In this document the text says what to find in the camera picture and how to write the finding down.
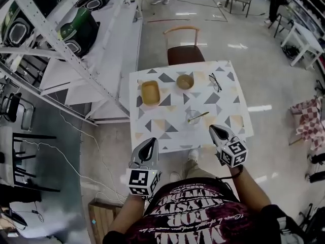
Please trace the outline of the black metal stand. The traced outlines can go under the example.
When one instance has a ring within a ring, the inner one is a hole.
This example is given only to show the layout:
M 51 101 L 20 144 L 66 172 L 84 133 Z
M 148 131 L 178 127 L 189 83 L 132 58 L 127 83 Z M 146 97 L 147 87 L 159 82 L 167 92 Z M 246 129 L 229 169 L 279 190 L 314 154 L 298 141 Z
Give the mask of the black metal stand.
M 306 234 L 308 244 L 325 244 L 325 206 L 314 207 L 312 203 L 308 205 L 306 214 L 299 212 L 303 217 L 299 227 Z

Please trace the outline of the black metal table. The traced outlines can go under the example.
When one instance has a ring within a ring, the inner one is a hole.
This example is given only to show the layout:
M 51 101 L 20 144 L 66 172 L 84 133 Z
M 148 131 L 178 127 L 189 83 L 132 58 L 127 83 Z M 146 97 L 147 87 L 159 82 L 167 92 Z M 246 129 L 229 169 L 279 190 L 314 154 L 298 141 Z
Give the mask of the black metal table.
M 39 186 L 31 180 L 31 178 L 36 178 L 36 175 L 30 174 L 26 172 L 26 170 L 19 168 L 17 166 L 17 163 L 19 161 L 33 159 L 36 157 L 36 155 L 30 155 L 30 156 L 20 156 L 22 154 L 25 154 L 25 151 L 18 152 L 15 150 L 14 145 L 15 143 L 22 143 L 26 139 L 56 139 L 56 136 L 49 136 L 49 135 L 36 135 L 36 134 L 23 134 L 23 133 L 12 133 L 12 149 L 11 149 L 11 161 L 12 161 L 12 172 L 13 172 L 13 185 L 18 187 L 23 187 L 31 190 L 37 190 L 37 191 L 45 191 L 45 192 L 60 192 L 59 189 L 53 189 L 53 188 L 47 188 Z M 20 182 L 16 179 L 16 177 L 24 177 L 27 176 L 27 182 Z

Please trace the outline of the person's right forearm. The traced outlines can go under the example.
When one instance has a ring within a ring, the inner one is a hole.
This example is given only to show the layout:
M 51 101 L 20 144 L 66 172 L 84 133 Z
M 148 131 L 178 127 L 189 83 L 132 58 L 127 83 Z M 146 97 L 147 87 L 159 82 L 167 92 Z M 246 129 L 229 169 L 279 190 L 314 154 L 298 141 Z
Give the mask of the person's right forearm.
M 243 167 L 242 172 L 233 178 L 239 200 L 254 211 L 261 211 L 265 206 L 271 204 L 269 197 Z

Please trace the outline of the clear drinking glass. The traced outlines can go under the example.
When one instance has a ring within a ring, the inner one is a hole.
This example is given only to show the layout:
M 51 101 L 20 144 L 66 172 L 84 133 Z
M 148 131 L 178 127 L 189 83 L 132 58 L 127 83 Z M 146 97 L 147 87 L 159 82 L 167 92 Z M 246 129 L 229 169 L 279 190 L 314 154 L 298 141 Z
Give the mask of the clear drinking glass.
M 199 115 L 201 115 L 201 113 L 199 111 L 189 110 L 186 112 L 185 120 L 189 125 L 196 125 L 201 120 L 201 117 L 199 117 Z

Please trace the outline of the black chair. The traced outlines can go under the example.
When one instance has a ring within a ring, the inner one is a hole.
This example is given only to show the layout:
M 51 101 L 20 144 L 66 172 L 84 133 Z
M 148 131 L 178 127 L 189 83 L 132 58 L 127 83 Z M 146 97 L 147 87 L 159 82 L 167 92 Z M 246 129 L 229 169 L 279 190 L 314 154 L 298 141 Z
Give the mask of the black chair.
M 31 131 L 35 113 L 33 103 L 24 99 L 22 93 L 11 93 L 4 96 L 0 104 L 0 118 L 3 117 L 7 122 L 15 123 L 21 117 L 21 129 Z

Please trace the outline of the brown wooden crate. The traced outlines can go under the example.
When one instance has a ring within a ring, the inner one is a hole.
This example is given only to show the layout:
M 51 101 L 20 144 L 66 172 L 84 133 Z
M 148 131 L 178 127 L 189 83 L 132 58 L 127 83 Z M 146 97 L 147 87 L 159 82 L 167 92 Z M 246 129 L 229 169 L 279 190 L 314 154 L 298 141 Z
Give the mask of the brown wooden crate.
M 88 204 L 89 219 L 96 244 L 102 244 L 110 225 L 119 214 L 122 205 L 92 200 Z

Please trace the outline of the small gold spoon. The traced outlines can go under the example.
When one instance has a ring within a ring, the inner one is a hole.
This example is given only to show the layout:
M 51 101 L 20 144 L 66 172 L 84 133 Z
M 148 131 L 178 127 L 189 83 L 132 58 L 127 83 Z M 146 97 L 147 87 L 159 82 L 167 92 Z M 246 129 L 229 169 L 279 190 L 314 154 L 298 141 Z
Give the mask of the small gold spoon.
M 208 111 L 208 112 L 204 112 L 203 114 L 197 115 L 197 116 L 195 116 L 195 117 L 193 117 L 193 118 L 189 118 L 189 119 L 187 120 L 187 122 L 190 123 L 192 120 L 195 120 L 195 119 L 197 119 L 197 118 L 199 118 L 199 117 L 201 117 L 201 116 L 207 115 L 208 113 L 209 113 L 209 111 Z

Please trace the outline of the geometric patterned tablecloth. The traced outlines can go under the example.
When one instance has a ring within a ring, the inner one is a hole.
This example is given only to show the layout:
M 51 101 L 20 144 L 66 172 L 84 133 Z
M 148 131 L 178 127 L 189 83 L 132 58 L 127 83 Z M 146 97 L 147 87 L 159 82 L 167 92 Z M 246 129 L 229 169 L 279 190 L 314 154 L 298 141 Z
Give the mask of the geometric patterned tablecloth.
M 217 92 L 208 75 L 214 73 L 222 91 Z M 191 89 L 182 90 L 177 78 L 187 74 L 194 78 Z M 147 106 L 142 101 L 141 85 L 157 81 L 160 102 Z M 132 146 L 149 138 L 158 140 L 159 151 L 167 153 L 183 149 L 211 147 L 210 125 L 230 128 L 240 139 L 253 135 L 247 104 L 234 67 L 230 61 L 211 61 L 172 65 L 133 72 L 129 76 L 129 110 Z M 189 125 L 186 112 L 197 110 L 201 120 Z

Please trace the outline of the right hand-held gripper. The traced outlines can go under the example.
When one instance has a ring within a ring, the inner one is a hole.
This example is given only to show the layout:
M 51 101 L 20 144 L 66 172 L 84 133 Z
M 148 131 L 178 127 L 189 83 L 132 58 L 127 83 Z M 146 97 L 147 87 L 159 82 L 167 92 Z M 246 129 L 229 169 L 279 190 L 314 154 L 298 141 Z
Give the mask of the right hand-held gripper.
M 213 143 L 219 146 L 217 157 L 222 165 L 230 168 L 243 165 L 248 155 L 245 141 L 235 137 L 230 128 L 221 125 L 210 125 L 209 133 Z

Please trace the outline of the white metal shelf rack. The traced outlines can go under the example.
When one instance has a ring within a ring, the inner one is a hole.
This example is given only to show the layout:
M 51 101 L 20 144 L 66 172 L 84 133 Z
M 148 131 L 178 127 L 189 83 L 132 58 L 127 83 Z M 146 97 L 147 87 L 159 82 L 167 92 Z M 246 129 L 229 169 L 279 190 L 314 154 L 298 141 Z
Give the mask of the white metal shelf rack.
M 139 0 L 110 0 L 91 11 L 100 22 L 90 51 L 77 57 L 58 38 L 78 0 L 9 0 L 0 7 L 0 74 L 52 106 L 92 125 L 129 121 L 128 94 L 121 88 L 138 63 L 143 15 Z M 34 26 L 20 47 L 2 42 L 12 2 Z

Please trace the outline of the tan rectangular container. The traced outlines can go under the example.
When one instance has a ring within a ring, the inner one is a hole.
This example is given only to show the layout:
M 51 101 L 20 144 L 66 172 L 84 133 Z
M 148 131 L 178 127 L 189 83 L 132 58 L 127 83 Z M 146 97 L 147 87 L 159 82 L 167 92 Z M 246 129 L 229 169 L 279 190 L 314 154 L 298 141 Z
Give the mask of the tan rectangular container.
M 157 81 L 143 82 L 141 85 L 141 96 L 145 105 L 157 105 L 160 102 L 160 91 Z

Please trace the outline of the person's left forearm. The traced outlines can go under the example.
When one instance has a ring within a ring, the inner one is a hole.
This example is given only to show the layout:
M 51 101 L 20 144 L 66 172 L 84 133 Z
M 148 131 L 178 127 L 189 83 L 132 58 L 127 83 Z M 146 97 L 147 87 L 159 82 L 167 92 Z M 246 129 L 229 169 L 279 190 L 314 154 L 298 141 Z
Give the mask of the person's left forearm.
M 145 200 L 138 195 L 129 195 L 110 226 L 109 233 L 125 234 L 128 229 L 143 217 Z

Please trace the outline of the wooden chair with brown seat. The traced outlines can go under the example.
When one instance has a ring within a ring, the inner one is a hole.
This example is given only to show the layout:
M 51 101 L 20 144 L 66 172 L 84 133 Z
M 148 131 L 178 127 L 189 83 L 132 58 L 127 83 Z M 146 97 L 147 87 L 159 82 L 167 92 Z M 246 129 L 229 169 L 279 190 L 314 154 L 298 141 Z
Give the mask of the wooden chair with brown seat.
M 168 34 L 180 30 L 193 30 L 195 31 L 194 44 L 193 45 L 184 45 L 171 47 L 168 46 Z M 198 48 L 198 33 L 200 29 L 194 26 L 185 25 L 177 26 L 170 28 L 163 32 L 166 49 L 167 49 L 167 59 L 169 66 L 180 65 L 180 64 L 190 64 L 190 63 L 199 63 L 204 62 L 205 58 L 203 57 L 200 49 Z

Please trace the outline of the red white checkered cloth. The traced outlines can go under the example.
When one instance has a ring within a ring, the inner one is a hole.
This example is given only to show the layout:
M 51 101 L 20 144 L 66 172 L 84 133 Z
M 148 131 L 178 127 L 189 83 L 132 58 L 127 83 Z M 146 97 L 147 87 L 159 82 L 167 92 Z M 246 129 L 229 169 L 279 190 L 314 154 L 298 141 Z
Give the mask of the red white checkered cloth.
M 312 151 L 318 151 L 325 147 L 322 102 L 323 97 L 317 97 L 290 107 L 292 115 L 299 118 L 296 135 L 300 135 L 304 141 L 310 141 Z

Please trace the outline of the white storage shelf unit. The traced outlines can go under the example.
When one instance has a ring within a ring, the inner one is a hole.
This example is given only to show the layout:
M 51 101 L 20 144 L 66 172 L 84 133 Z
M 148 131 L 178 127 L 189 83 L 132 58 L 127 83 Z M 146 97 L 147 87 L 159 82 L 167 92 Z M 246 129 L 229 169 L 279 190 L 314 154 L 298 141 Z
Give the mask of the white storage shelf unit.
M 297 22 L 309 29 L 325 44 L 325 2 L 322 0 L 290 0 L 289 7 Z

